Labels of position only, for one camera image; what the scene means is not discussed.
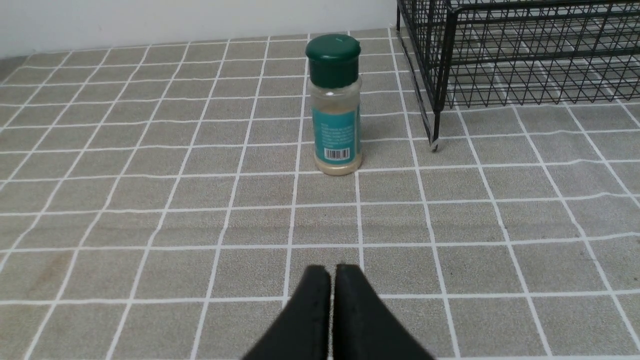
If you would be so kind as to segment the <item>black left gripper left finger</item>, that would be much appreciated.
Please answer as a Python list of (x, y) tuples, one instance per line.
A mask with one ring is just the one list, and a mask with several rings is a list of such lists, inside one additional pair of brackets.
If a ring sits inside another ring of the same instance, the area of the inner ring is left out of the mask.
[(243, 360), (326, 360), (330, 292), (325, 267), (307, 266), (293, 296)]

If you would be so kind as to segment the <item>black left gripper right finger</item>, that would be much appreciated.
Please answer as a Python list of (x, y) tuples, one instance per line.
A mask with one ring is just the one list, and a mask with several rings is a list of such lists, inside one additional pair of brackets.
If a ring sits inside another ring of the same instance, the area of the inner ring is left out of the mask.
[(358, 265), (336, 265), (335, 360), (432, 360), (377, 295)]

